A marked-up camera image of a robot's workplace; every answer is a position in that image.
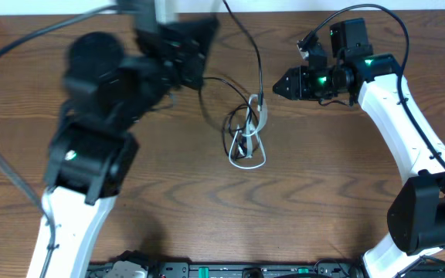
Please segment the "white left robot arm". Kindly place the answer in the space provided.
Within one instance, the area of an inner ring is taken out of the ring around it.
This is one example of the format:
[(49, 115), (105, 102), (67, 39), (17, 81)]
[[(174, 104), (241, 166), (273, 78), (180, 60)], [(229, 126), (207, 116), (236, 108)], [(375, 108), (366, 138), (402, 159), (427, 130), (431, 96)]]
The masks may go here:
[(97, 236), (138, 152), (131, 127), (172, 90), (203, 85), (219, 20), (206, 17), (138, 31), (140, 56), (117, 37), (90, 32), (69, 48), (67, 100), (49, 143), (45, 216), (30, 277), (83, 277)]

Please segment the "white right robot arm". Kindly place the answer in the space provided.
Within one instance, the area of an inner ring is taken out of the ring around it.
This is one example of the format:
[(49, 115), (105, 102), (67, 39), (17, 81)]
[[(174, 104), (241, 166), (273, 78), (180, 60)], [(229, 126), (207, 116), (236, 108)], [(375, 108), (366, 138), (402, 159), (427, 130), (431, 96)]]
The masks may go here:
[(273, 92), (322, 106), (349, 93), (395, 159), (403, 186), (387, 212), (388, 234), (362, 256), (351, 276), (401, 277), (445, 249), (445, 145), (416, 105), (393, 55), (290, 68)]

